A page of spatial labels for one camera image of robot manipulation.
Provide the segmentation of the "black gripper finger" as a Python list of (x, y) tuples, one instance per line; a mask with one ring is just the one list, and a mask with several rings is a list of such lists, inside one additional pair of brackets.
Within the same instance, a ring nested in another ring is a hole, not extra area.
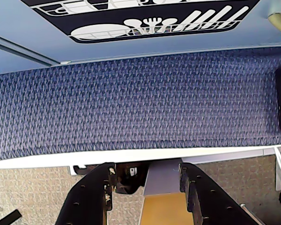
[(115, 188), (115, 163), (97, 166), (68, 192), (55, 224), (106, 225)]
[(186, 209), (195, 225), (256, 225), (212, 178), (191, 163), (181, 163), (180, 192), (185, 193)]

